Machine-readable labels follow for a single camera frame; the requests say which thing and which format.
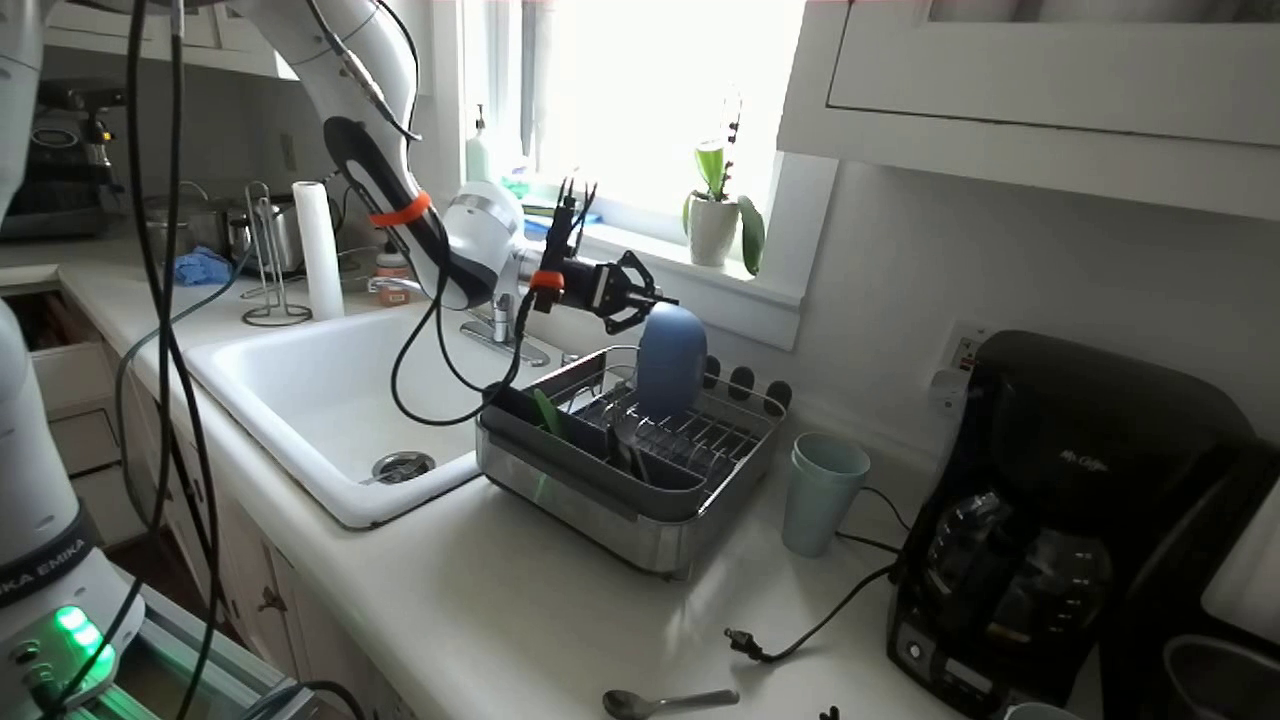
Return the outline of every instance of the tray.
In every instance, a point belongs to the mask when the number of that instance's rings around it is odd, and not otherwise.
[[[611,555],[682,576],[770,464],[786,407],[706,378],[679,420],[637,416],[631,352],[609,348],[493,391],[481,471]]]

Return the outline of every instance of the green plant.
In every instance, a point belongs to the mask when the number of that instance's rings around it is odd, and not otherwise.
[[[751,197],[727,197],[727,181],[733,181],[733,156],[727,147],[735,145],[741,121],[727,121],[727,141],[722,145],[701,145],[697,147],[697,170],[701,170],[701,189],[692,190],[697,200],[706,203],[727,203],[741,214],[741,243],[743,243],[743,269],[754,274],[759,271],[759,256],[765,256],[765,214],[751,203]]]

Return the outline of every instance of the window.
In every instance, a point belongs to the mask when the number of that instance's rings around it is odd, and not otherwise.
[[[802,0],[481,0],[467,4],[467,90],[486,106],[486,137],[544,189],[572,170],[601,181],[602,224],[589,249],[637,249],[703,319],[786,348],[837,176],[830,161],[774,156],[801,13]],[[751,197],[770,234],[754,281],[741,262],[692,269],[679,231],[697,147],[727,124],[741,124],[727,190]],[[786,314],[784,329],[741,329],[759,319],[751,305]]]

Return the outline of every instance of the electrical outlet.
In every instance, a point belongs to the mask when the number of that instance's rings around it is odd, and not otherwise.
[[[963,391],[968,391],[968,375],[977,362],[977,348],[991,334],[991,329],[985,322],[951,322],[948,348],[936,362],[936,373],[928,375],[928,399],[954,416],[963,407]]]

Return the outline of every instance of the white kitchen sink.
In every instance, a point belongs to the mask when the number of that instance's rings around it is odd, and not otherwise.
[[[391,358],[418,311],[413,305],[278,329],[191,352],[191,373],[344,528],[377,528],[481,474],[473,420],[428,427],[391,399]],[[443,314],[448,356],[484,388],[509,373],[511,348],[461,331],[462,319]],[[481,391],[448,373],[433,329],[403,356],[398,396],[428,420],[481,407]]]

